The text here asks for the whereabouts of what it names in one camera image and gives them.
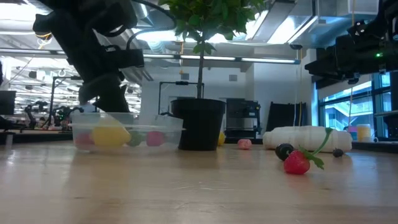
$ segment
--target table surface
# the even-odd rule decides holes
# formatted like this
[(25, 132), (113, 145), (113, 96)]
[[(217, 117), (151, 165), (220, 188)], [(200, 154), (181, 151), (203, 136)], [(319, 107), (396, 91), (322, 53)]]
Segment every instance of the table surface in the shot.
[(137, 148), (76, 152), (70, 142), (0, 151), (8, 223), (398, 223), (398, 156), (321, 154), (325, 171), (288, 175), (273, 151)]

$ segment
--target white toy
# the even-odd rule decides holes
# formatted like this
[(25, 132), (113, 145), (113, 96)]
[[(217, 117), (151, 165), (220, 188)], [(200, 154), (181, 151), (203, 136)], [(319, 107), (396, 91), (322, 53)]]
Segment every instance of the white toy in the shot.
[[(275, 149), (282, 143), (289, 143), (295, 149), (302, 146), (308, 151), (314, 151), (322, 144), (325, 136), (326, 131), (324, 127), (284, 127), (275, 128), (271, 132), (264, 133), (262, 143), (265, 149)], [(333, 130), (322, 152), (333, 152), (334, 149), (341, 149), (347, 152), (352, 149), (352, 142), (353, 139), (350, 133)]]

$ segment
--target yellow object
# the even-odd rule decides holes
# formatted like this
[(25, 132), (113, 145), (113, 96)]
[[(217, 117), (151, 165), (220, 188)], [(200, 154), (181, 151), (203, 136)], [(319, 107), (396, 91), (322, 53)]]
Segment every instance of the yellow object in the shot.
[(371, 140), (371, 125), (359, 124), (356, 126), (358, 129), (358, 141), (369, 142)]
[(95, 146), (98, 147), (122, 147), (131, 139), (126, 128), (113, 118), (102, 119), (91, 135)]
[(225, 143), (225, 134), (220, 132), (220, 135), (218, 136), (218, 146), (223, 146)]

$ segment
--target black pot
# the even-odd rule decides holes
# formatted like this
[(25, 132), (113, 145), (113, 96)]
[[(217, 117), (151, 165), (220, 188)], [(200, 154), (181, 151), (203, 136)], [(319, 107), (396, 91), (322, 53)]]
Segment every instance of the black pot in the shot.
[(217, 149), (226, 103), (219, 100), (183, 99), (172, 101), (172, 113), (183, 119), (179, 149), (214, 151)]

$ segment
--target toy fruit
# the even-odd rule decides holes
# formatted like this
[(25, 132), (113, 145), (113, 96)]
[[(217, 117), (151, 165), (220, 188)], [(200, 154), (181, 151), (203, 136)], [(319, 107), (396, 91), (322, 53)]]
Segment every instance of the toy fruit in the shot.
[(98, 147), (121, 147), (131, 138), (126, 128), (113, 118), (100, 120), (91, 136)]
[(220, 135), (218, 136), (218, 146), (223, 146), (225, 143), (225, 134), (220, 132)]
[(90, 133), (79, 134), (75, 139), (76, 145), (89, 145), (94, 144), (94, 141), (91, 139)]
[(251, 148), (251, 141), (248, 139), (240, 139), (238, 141), (238, 147), (242, 150), (249, 150)]
[(147, 133), (147, 146), (156, 147), (164, 143), (165, 136), (160, 131), (150, 131)]
[(344, 155), (344, 151), (343, 150), (341, 150), (341, 149), (333, 150), (333, 156), (334, 157), (339, 158), (339, 157), (341, 157), (343, 155)]
[(138, 132), (138, 131), (130, 131), (130, 141), (127, 143), (127, 145), (131, 147), (136, 147), (139, 146), (140, 143), (142, 142), (143, 136)]
[(285, 161), (288, 158), (289, 154), (293, 152), (293, 150), (294, 148), (291, 144), (284, 143), (276, 147), (275, 154), (280, 160)]
[(323, 140), (321, 146), (313, 153), (309, 153), (301, 146), (299, 147), (299, 151), (293, 151), (292, 153), (290, 153), (290, 155), (284, 162), (284, 170), (286, 173), (299, 175), (305, 174), (310, 169), (310, 161), (313, 161), (315, 165), (317, 165), (317, 167), (323, 169), (323, 161), (315, 157), (315, 155), (317, 155), (325, 146), (333, 130), (331, 128), (326, 128), (325, 131), (325, 139)]

